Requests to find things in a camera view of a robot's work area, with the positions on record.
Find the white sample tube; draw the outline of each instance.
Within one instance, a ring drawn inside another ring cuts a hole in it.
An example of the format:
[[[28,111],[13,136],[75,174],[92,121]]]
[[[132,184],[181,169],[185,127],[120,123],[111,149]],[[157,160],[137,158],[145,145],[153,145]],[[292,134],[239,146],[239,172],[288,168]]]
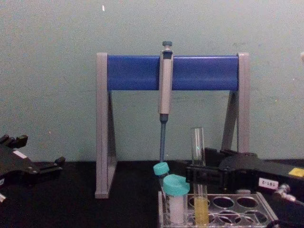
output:
[[[166,193],[166,213],[171,224],[186,224],[188,217],[187,194],[190,190],[186,178],[171,174],[163,179]]]

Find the test tube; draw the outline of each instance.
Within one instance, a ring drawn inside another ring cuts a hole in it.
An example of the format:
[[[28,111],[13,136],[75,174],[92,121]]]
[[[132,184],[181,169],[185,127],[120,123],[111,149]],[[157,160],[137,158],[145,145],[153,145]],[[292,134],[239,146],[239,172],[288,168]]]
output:
[[[163,189],[166,193],[166,218],[172,226],[185,225],[188,218],[189,183],[186,178],[170,174],[163,179]]]
[[[165,197],[165,192],[163,191],[163,179],[169,175],[169,166],[166,162],[160,162],[153,166],[153,170],[160,183],[162,194]]]
[[[205,166],[204,130],[202,127],[191,128],[191,143],[192,164]],[[195,224],[207,225],[209,223],[207,186],[193,184],[193,195]]]

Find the teal cap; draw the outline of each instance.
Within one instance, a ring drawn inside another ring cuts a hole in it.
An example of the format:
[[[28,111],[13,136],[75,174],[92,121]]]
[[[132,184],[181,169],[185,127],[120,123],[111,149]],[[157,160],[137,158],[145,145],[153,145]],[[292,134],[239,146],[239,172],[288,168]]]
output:
[[[155,175],[160,176],[169,172],[169,166],[166,162],[160,162],[153,166]]]
[[[185,177],[171,174],[163,179],[163,190],[171,196],[183,196],[190,191],[190,185]]]

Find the pale green wall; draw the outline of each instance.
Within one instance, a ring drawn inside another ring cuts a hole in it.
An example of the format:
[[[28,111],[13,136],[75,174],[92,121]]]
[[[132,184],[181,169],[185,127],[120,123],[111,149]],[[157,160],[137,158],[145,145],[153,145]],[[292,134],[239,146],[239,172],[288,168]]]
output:
[[[304,1],[1,0],[0,133],[28,134],[36,161],[95,160],[95,55],[251,54],[250,148],[303,158]],[[190,158],[190,127],[219,148],[227,92],[174,92],[168,159]],[[157,92],[115,92],[119,160],[156,160]]]

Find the pipette stand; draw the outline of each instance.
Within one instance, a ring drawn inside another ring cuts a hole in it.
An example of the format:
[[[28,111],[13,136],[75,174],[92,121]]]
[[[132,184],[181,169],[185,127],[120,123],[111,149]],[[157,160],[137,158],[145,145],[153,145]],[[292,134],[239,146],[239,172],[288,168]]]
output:
[[[158,90],[160,56],[96,58],[96,192],[109,197],[117,164],[112,90]],[[231,149],[237,122],[237,151],[249,152],[249,54],[174,56],[173,90],[229,90],[222,149]]]

